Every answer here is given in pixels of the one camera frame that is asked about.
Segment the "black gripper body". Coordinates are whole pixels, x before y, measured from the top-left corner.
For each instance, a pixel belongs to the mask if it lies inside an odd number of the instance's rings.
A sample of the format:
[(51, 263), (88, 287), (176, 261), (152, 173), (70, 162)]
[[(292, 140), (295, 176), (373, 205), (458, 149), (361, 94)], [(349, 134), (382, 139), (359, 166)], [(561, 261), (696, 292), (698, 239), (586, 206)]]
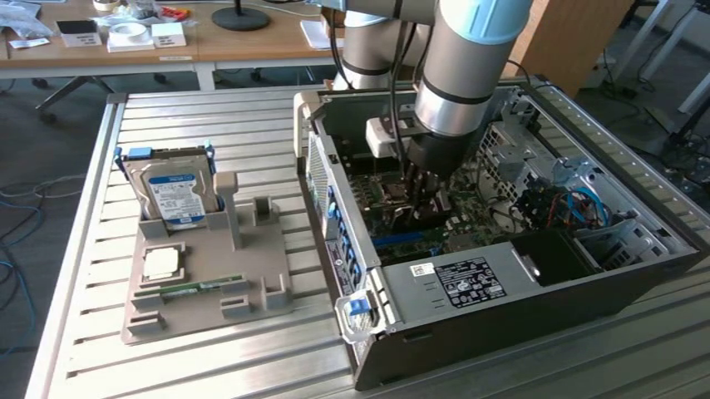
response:
[(442, 181), (449, 180), (463, 164), (470, 143), (471, 135), (415, 135), (407, 150), (407, 159), (414, 170), (411, 174), (434, 175)]

